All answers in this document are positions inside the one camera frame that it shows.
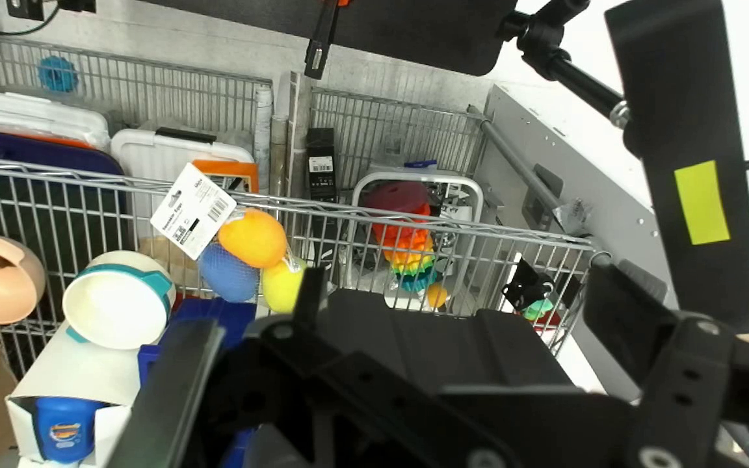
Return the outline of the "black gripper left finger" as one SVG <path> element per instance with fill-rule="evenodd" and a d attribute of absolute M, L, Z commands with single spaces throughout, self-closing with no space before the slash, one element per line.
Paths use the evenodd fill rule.
<path fill-rule="evenodd" d="M 197 411 L 227 331 L 214 319 L 172 327 L 107 468 L 206 468 Z"/>

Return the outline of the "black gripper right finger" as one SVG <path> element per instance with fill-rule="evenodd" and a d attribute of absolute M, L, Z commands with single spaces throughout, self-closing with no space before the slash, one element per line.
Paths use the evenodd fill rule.
<path fill-rule="evenodd" d="M 582 319 L 639 387 L 628 462 L 707 468 L 730 381 L 734 332 L 667 310 L 609 259 L 589 272 Z"/>

